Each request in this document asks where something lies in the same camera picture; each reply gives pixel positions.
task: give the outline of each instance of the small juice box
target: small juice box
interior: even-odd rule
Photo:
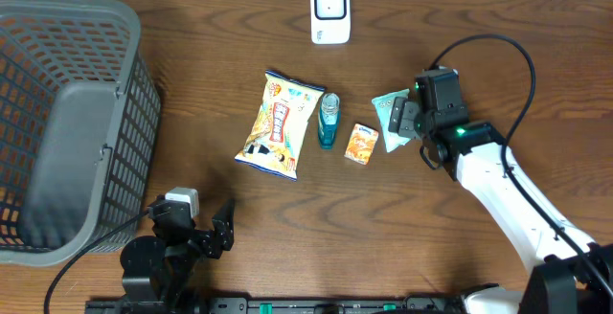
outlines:
[[[352,135],[349,138],[349,145],[345,151],[345,157],[362,165],[368,164],[378,138],[378,132],[357,123],[353,127]]]

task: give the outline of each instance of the wooden table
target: wooden table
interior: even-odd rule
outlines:
[[[483,282],[523,289],[526,272],[470,193],[418,155],[382,141],[366,167],[343,157],[354,123],[380,129],[373,97],[411,87],[451,42],[501,33],[534,58],[533,107],[511,146],[551,201],[601,244],[613,241],[613,0],[352,0],[352,38],[316,46],[308,0],[121,0],[138,12],[141,50],[164,93],[147,202],[175,186],[198,189],[200,226],[228,195],[236,243],[197,268],[194,284],[253,297],[404,297]],[[528,93],[525,61],[497,41],[465,45],[460,71],[473,119],[502,132]],[[264,70],[327,86],[342,102],[334,150],[316,117],[292,183],[233,160],[256,118]],[[141,235],[149,235],[145,222]],[[2,312],[39,312],[57,267],[0,266]],[[52,311],[82,312],[123,295],[119,253],[79,261]]]

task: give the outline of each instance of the colorful snack package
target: colorful snack package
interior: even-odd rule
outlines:
[[[400,137],[397,134],[388,131],[390,117],[392,116],[392,106],[394,106],[394,99],[407,98],[408,96],[409,89],[404,89],[400,90],[399,92],[374,98],[372,100],[372,103],[376,109],[376,115],[379,117],[379,121],[381,122],[383,140],[385,140],[385,149],[387,152],[393,151],[399,146],[404,146],[411,140],[410,138]]]
[[[308,118],[324,90],[266,71],[260,112],[235,160],[296,181]]]
[[[378,132],[357,123],[353,127],[352,135],[349,138],[345,157],[362,165],[368,164],[378,138]]]

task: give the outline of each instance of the light blue package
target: light blue package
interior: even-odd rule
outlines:
[[[408,98],[409,89],[400,90],[399,92],[390,93],[387,95],[374,98],[372,100],[376,109],[376,115],[381,123],[383,139],[385,140],[385,149],[390,152],[399,146],[404,146],[411,140],[410,138],[400,137],[396,133],[388,131],[390,125],[390,117],[392,116],[392,106],[394,106],[395,98]]]

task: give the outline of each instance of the plastic crate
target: plastic crate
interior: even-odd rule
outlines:
[[[139,39],[119,2],[0,0],[0,262],[59,263],[141,210],[160,98]]]

